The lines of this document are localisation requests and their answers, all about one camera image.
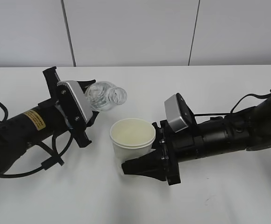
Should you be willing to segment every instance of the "warning label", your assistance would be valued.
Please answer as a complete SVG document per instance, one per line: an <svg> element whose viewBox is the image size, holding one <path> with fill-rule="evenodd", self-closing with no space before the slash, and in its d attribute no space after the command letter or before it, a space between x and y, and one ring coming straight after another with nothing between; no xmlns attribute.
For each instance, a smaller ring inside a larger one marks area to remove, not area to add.
<svg viewBox="0 0 271 224"><path fill-rule="evenodd" d="M31 119L31 121L34 123L38 131L46 127L44 120L40 117L40 115L36 111L29 110L24 112L23 114Z"/></svg>

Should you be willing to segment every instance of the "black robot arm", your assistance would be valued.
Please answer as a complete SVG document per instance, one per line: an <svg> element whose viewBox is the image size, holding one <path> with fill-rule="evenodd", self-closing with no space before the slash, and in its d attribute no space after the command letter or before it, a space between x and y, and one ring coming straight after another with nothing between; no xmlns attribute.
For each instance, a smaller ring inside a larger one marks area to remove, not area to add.
<svg viewBox="0 0 271 224"><path fill-rule="evenodd" d="M57 163L63 165L61 156L73 139L79 147L86 147L91 143L85 130L93 125L98 112L91 110L84 92L95 80L60 81L56 67L43 71L43 74L50 93L49 99L10 119L7 119L6 107L0 103L5 112L4 119L0 121L0 178L28 176L43 169L47 170ZM69 131L71 136L63 151L59 153L56 149L56 138L66 131ZM52 149L42 142L51 135ZM32 171L15 175L4 174L34 145L42 147L51 157Z"/></svg>
<svg viewBox="0 0 271 224"><path fill-rule="evenodd" d="M179 93L173 95L165 101L167 120L161 121L160 127L153 123L157 133L152 146L155 150L124 162L124 174L148 176L173 185L181 182L179 162L239 150L271 148L271 92L264 96L247 96L266 100L239 112L234 112L236 104L224 118L213 117L197 124L196 116L209 114L194 115Z"/></svg>

